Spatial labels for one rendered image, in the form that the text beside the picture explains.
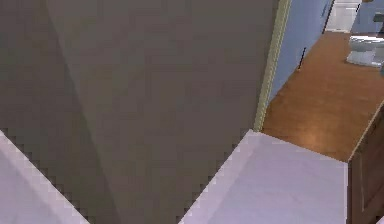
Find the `white toilet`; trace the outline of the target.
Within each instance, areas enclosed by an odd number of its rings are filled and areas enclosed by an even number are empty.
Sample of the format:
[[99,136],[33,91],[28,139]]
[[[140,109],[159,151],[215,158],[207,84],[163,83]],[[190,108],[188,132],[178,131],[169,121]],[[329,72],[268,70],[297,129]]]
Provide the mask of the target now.
[[381,67],[384,64],[384,38],[351,36],[348,44],[350,53],[347,62],[369,67]]

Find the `white bathtub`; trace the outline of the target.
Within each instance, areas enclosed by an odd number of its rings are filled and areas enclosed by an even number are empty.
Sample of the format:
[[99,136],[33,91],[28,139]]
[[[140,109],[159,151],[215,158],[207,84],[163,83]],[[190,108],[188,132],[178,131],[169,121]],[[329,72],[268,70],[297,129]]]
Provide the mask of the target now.
[[361,3],[361,0],[333,0],[325,30],[349,33]]

